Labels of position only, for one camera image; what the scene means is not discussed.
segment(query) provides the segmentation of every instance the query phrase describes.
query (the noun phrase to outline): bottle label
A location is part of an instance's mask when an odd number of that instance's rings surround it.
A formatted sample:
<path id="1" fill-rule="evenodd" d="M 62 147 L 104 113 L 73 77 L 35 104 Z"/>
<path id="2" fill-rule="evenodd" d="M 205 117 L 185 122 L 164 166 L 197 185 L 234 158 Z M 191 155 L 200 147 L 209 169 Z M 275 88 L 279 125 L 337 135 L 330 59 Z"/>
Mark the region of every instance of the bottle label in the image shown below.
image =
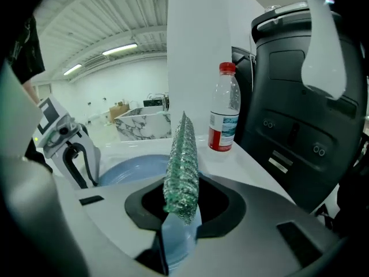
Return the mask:
<path id="1" fill-rule="evenodd" d="M 235 138 L 238 115 L 221 115 L 210 112 L 209 147 L 226 152 L 232 147 Z"/>

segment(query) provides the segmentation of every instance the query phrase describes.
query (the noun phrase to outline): red bottle cap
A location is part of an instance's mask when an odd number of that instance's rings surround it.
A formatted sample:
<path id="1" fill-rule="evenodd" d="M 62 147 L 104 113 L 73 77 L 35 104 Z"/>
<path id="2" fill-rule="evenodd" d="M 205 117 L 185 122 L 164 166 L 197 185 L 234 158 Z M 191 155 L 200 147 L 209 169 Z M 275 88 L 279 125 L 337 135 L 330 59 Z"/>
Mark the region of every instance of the red bottle cap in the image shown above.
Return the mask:
<path id="1" fill-rule="evenodd" d="M 232 62 L 222 62 L 219 65 L 219 71 L 236 73 L 236 65 Z"/>

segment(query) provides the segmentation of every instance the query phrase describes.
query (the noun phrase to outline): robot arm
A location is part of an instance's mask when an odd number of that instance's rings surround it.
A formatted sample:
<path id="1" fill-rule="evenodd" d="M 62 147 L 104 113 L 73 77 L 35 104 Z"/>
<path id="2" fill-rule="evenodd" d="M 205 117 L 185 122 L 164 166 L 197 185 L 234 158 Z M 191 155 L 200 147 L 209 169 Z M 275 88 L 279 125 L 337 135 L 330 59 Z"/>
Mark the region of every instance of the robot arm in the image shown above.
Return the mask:
<path id="1" fill-rule="evenodd" d="M 100 150 L 52 95 L 39 103 L 39 108 L 43 118 L 33 135 L 35 145 L 43 148 L 45 158 L 52 159 L 75 189 L 96 186 L 99 181 Z M 73 163 L 79 152 L 84 155 L 88 179 L 81 175 Z"/>

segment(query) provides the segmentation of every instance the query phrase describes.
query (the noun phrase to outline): ceiling light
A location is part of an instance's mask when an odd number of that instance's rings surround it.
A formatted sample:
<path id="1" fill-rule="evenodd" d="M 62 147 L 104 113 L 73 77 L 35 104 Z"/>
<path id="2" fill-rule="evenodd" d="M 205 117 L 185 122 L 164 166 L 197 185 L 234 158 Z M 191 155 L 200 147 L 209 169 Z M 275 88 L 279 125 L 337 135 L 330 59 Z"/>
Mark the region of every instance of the ceiling light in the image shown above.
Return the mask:
<path id="1" fill-rule="evenodd" d="M 130 48 L 135 48 L 137 47 L 136 43 L 132 43 L 132 44 L 128 44 L 128 45 L 124 45 L 124 46 L 120 46 L 111 50 L 107 50 L 105 52 L 103 52 L 103 55 L 108 55 L 108 54 L 112 54 L 112 53 L 117 53 L 118 51 L 122 51 L 125 49 L 130 49 Z"/>
<path id="2" fill-rule="evenodd" d="M 80 68 L 82 65 L 78 64 L 78 65 L 75 65 L 73 68 L 69 69 L 68 71 L 66 71 L 63 75 L 66 76 L 68 74 L 70 74 L 71 72 L 77 70 L 78 68 Z"/>

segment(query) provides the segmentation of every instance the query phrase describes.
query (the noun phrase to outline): cardboard box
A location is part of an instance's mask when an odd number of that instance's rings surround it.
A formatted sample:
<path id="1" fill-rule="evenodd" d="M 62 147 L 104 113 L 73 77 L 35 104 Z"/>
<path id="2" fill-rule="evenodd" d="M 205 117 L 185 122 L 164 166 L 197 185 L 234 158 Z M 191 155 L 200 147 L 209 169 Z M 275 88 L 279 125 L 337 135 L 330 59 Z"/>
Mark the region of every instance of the cardboard box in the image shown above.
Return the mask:
<path id="1" fill-rule="evenodd" d="M 125 112 L 129 111 L 129 104 L 120 104 L 118 103 L 117 106 L 109 108 L 110 111 L 110 121 L 111 123 L 115 123 L 115 118 L 124 114 Z"/>

